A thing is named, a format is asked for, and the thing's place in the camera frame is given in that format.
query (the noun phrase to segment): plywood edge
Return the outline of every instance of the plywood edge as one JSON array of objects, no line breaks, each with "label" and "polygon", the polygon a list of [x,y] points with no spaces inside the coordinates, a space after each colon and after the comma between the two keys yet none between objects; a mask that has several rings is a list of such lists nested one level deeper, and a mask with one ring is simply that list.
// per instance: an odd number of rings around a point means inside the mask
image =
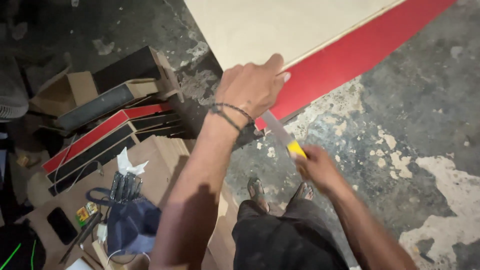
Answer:
[{"label": "plywood edge", "polygon": [[401,3],[405,2],[406,0],[397,0],[396,2],[393,2],[385,7],[383,7],[382,9],[380,9],[379,11],[373,13],[372,15],[366,17],[365,19],[361,20],[360,22],[356,23],[355,25],[353,25],[352,27],[346,29],[345,31],[343,31],[342,33],[338,34],[337,36],[335,37],[332,37],[331,39],[321,43],[320,45],[316,46],[315,48],[307,51],[306,53],[300,55],[298,58],[294,59],[294,60],[291,60],[287,63],[285,63],[283,65],[283,68],[282,68],[282,71],[285,71],[287,70],[288,68],[300,63],[301,61],[303,61],[304,59],[308,58],[309,56],[313,55],[314,53],[328,47],[329,45],[331,45],[332,43],[338,41],[339,39],[341,39],[342,37],[350,34],[351,32],[355,31],[356,29],[364,26],[365,24],[367,24],[368,22],[374,20],[375,18],[385,14],[387,11],[393,9],[394,7],[400,5]]}]

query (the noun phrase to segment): hand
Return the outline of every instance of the hand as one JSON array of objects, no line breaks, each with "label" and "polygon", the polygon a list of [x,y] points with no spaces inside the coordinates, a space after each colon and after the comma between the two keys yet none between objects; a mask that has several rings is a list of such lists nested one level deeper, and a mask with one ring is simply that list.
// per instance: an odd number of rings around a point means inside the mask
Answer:
[{"label": "hand", "polygon": [[[288,72],[279,74],[282,67],[283,57],[274,54],[260,66],[248,63],[225,70],[215,102],[233,105],[253,119],[258,118],[275,103],[283,84],[290,78]],[[248,119],[234,109],[223,107],[223,111],[240,128],[248,123]]]},{"label": "hand", "polygon": [[303,146],[302,149],[308,158],[295,155],[295,163],[302,177],[312,180],[319,191],[328,194],[349,186],[337,171],[327,151],[313,145]]}]

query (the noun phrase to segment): stained floor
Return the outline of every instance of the stained floor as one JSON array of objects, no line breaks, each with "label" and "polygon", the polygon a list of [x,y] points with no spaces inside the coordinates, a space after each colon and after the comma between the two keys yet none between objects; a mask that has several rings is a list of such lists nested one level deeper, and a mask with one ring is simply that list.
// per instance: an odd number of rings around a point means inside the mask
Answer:
[{"label": "stained floor", "polygon": [[[371,71],[286,125],[302,143],[328,150],[422,269],[480,269],[479,25],[480,1],[459,0]],[[99,55],[96,39],[113,42],[112,52]],[[181,0],[51,4],[10,44],[33,55],[69,52],[75,71],[92,72],[145,45],[162,50],[186,96],[172,103],[193,133],[222,73]],[[258,176],[281,211],[300,183],[283,147],[253,129],[243,132],[231,161],[226,183],[238,202],[248,198],[248,179]],[[319,193],[314,200],[349,265],[357,266],[332,206]]]}]

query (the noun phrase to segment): black string bracelet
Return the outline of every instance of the black string bracelet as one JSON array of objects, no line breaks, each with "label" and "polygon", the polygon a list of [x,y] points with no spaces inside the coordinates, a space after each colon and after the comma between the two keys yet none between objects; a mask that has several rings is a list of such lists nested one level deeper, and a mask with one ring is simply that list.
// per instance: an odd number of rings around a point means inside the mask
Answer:
[{"label": "black string bracelet", "polygon": [[233,105],[230,105],[230,104],[227,104],[227,103],[214,103],[214,104],[212,104],[212,107],[211,107],[212,113],[213,113],[213,114],[218,114],[218,115],[220,115],[221,117],[225,118],[225,120],[227,120],[227,122],[228,122],[229,124],[231,124],[233,127],[235,127],[238,131],[241,131],[241,128],[240,128],[237,124],[235,124],[235,122],[233,122],[233,120],[232,120],[230,117],[228,117],[228,115],[226,115],[226,114],[223,112],[223,109],[220,108],[220,107],[224,107],[224,106],[225,106],[225,107],[229,107],[229,108],[231,108],[231,109],[234,109],[234,110],[240,112],[241,114],[243,114],[243,115],[248,119],[248,122],[249,122],[249,123],[255,122],[255,121],[253,120],[253,118],[250,117],[250,115],[248,115],[248,113],[246,113],[244,110],[242,110],[242,109],[240,109],[240,108],[237,108],[237,107],[235,107],[235,106],[233,106]]}]

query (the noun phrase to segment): flip-flop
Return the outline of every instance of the flip-flop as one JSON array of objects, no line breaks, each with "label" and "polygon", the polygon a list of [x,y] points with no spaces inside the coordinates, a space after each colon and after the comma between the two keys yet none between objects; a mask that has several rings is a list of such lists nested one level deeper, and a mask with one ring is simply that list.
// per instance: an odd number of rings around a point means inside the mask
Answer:
[{"label": "flip-flop", "polygon": [[262,187],[262,193],[260,193],[260,185],[262,184],[262,182],[260,181],[260,179],[258,178],[250,178],[250,180],[248,181],[248,184],[247,184],[247,190],[248,190],[248,193],[250,194],[250,187],[253,187],[253,190],[255,191],[255,195],[253,197],[251,197],[251,200],[255,201],[257,204],[259,202],[259,199],[263,199],[265,201],[265,203],[267,203],[267,213],[270,212],[270,206],[268,205],[268,202],[266,201],[265,199],[265,192],[264,192],[264,189]]},{"label": "flip-flop", "polygon": [[312,188],[308,186],[307,182],[302,182],[290,201],[293,199],[305,199],[311,190]]}]

